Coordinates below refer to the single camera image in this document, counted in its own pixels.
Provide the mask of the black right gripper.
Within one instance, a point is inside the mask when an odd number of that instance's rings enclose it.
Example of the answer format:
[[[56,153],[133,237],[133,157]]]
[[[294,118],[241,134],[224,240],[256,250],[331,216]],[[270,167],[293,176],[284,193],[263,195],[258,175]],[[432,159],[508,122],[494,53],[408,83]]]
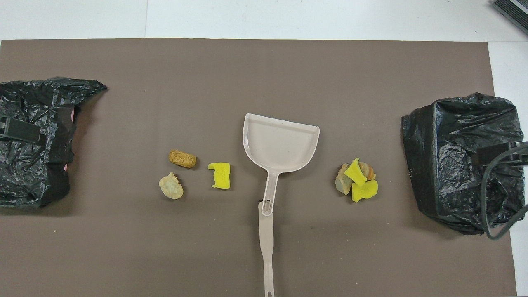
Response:
[[[473,165],[484,167],[490,164],[500,154],[513,149],[519,149],[511,155],[512,162],[528,161],[528,142],[505,142],[492,146],[479,147],[473,155]]]

